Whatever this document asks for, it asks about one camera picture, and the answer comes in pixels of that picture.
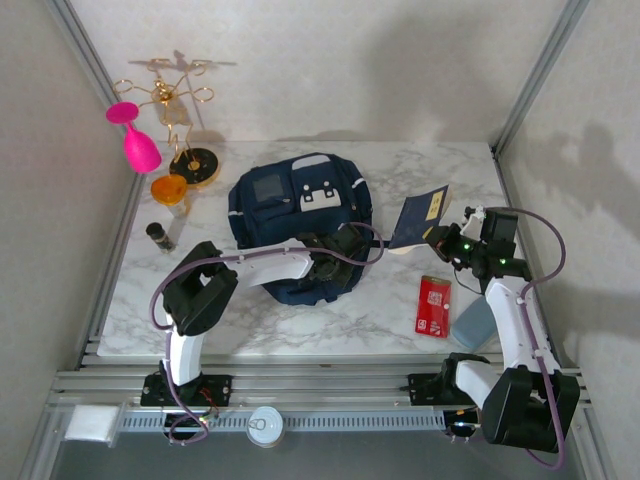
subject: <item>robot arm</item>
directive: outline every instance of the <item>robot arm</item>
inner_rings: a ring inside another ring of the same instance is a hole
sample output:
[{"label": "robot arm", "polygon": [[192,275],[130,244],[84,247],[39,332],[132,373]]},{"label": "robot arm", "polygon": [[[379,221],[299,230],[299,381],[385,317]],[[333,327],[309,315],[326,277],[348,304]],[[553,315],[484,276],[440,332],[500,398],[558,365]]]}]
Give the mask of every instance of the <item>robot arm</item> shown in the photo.
[{"label": "robot arm", "polygon": [[577,380],[560,372],[542,321],[521,292],[531,280],[524,260],[514,259],[517,217],[496,210],[467,209],[464,228],[434,228],[427,243],[456,270],[471,268],[479,280],[498,329],[504,372],[475,355],[452,354],[443,371],[424,385],[436,401],[468,397],[481,410],[481,426],[489,443],[556,451],[544,376],[551,379],[562,433],[566,436],[580,397]]},{"label": "robot arm", "polygon": [[[305,276],[346,284],[353,265],[327,254],[300,250],[320,247],[352,257],[365,246],[358,230],[344,225],[333,235],[303,234],[278,245],[241,250],[231,254],[238,260],[196,267],[172,281],[164,290],[163,306],[167,324],[173,325],[170,369],[174,385],[183,387],[201,376],[200,356],[206,332],[218,323],[237,288]],[[282,254],[260,255],[278,248],[283,250]],[[221,253],[211,242],[200,243],[176,270],[194,261],[219,257]]]}]

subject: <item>vial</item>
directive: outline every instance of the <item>vial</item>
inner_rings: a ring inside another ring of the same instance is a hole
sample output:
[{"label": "vial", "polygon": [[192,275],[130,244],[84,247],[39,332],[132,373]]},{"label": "vial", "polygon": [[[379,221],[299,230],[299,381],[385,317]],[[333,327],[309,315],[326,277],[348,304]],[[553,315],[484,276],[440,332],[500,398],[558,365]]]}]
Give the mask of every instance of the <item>vial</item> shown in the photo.
[{"label": "vial", "polygon": [[158,248],[162,251],[162,253],[169,253],[174,248],[176,248],[175,243],[171,241],[171,239],[167,236],[167,232],[164,231],[162,225],[157,222],[150,223],[147,225],[147,235],[151,237]]}]

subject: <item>gold jewelry stand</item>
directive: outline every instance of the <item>gold jewelry stand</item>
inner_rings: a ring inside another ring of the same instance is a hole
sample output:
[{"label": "gold jewelry stand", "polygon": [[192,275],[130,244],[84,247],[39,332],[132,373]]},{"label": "gold jewelry stand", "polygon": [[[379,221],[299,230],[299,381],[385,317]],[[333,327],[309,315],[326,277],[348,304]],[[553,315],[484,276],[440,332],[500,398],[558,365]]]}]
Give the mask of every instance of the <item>gold jewelry stand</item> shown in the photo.
[{"label": "gold jewelry stand", "polygon": [[[191,95],[194,100],[200,103],[209,102],[214,97],[213,89],[209,87],[200,87],[195,90],[189,89],[180,92],[178,87],[183,80],[193,74],[196,77],[204,74],[207,67],[211,64],[208,60],[193,60],[191,64],[184,70],[184,74],[178,79],[175,85],[166,83],[160,74],[162,68],[172,66],[171,60],[168,58],[153,58],[147,63],[147,70],[153,72],[156,76],[154,80],[154,89],[147,90],[138,85],[134,85],[131,80],[118,80],[112,86],[113,91],[122,95],[132,90],[142,90],[149,94],[151,99],[138,105],[142,108],[145,105],[155,105],[159,110],[160,123],[167,127],[169,146],[175,148],[175,156],[169,166],[169,172],[172,174],[182,175],[187,180],[189,186],[204,186],[212,182],[218,175],[220,165],[216,155],[205,148],[191,148],[189,139],[193,122],[190,120],[187,108],[181,102],[180,97],[183,95]],[[180,146],[179,134],[174,131],[176,125],[188,127]]]}]

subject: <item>white marble table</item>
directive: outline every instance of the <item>white marble table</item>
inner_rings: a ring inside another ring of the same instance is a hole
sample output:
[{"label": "white marble table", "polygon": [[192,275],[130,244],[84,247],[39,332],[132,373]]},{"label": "white marble table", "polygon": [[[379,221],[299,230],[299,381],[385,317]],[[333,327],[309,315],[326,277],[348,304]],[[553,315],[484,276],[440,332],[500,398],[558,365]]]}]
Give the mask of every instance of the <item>white marble table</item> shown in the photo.
[{"label": "white marble table", "polygon": [[[390,238],[405,197],[449,184],[453,200],[442,223],[458,221],[467,205],[504,205],[505,199],[486,144],[405,142],[238,142],[208,145],[222,162],[218,179],[192,196],[186,222],[173,219],[153,201],[149,175],[133,223],[113,299],[98,348],[100,356],[159,356],[164,334],[149,322],[149,297],[160,281],[195,244],[212,240],[225,251],[235,248],[227,220],[227,194],[244,172],[311,152],[335,153],[353,160],[373,198],[373,224]],[[145,234],[160,222],[177,248],[162,254]],[[264,289],[236,292],[222,320],[209,332],[203,353],[233,355],[397,355],[463,351],[456,342],[414,333],[420,277],[450,279],[455,321],[476,295],[455,284],[452,267],[428,247],[407,255],[385,254],[365,269],[353,292],[315,307],[277,303]],[[460,279],[477,285],[471,274]],[[376,285],[384,283],[386,288]],[[493,341],[483,353],[499,352]]]}]

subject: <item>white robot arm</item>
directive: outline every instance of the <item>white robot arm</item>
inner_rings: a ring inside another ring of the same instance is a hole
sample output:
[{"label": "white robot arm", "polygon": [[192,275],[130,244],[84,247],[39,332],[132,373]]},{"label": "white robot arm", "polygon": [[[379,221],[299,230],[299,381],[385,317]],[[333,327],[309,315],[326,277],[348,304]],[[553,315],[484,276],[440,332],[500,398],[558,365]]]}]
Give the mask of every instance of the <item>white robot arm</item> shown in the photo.
[{"label": "white robot arm", "polygon": [[[300,240],[290,239],[278,245],[258,247],[251,250],[232,252],[231,256],[251,256],[264,250],[282,248],[304,248]],[[224,262],[229,270],[237,274],[237,289],[246,289],[276,280],[302,278],[309,273],[313,260],[309,252],[286,252],[281,255],[254,256],[247,260]],[[171,336],[171,376],[177,386],[185,385],[196,379],[202,373],[200,356],[202,344],[207,332],[198,335],[180,335],[177,325],[170,313],[167,313],[167,324],[174,325],[174,334]]]},{"label": "white robot arm", "polygon": [[427,405],[459,405],[468,396],[482,410],[482,433],[490,443],[556,451],[580,388],[562,375],[530,298],[529,268],[513,258],[517,216],[479,207],[467,208],[465,217],[463,228],[435,227],[426,240],[442,260],[456,270],[471,269],[479,280],[496,320],[504,371],[497,376],[486,359],[454,353],[440,374],[409,390],[421,391]]}]

